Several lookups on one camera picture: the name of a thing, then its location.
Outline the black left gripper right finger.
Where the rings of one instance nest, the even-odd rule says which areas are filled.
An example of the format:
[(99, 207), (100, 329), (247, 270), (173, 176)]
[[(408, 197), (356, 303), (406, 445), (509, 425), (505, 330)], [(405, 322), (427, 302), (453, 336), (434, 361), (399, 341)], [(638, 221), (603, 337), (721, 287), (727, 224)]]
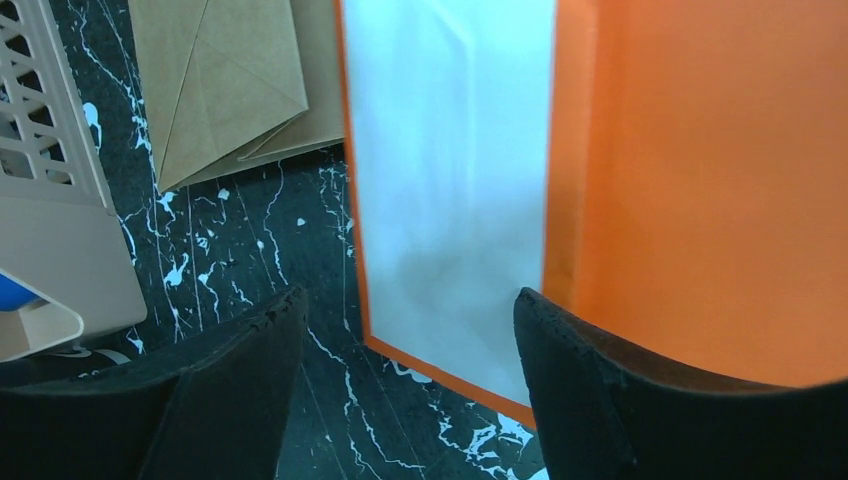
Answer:
[(686, 365), (531, 288), (513, 326), (553, 479), (843, 479), (847, 384), (790, 388)]

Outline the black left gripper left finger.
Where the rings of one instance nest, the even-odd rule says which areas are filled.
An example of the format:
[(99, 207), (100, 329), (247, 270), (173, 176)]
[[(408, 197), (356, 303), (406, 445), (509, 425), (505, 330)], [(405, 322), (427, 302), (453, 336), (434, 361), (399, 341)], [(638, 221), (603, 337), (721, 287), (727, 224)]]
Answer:
[(294, 286), (174, 345), (1, 392), (5, 479), (272, 479), (308, 326)]

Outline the orange paper bag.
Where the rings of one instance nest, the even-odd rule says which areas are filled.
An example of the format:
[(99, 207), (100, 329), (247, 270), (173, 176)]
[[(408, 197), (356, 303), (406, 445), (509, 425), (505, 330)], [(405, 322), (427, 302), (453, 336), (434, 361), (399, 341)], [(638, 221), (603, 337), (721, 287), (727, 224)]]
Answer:
[(843, 1), (340, 1), (368, 347), (527, 426), (523, 287), (686, 365), (847, 375)]

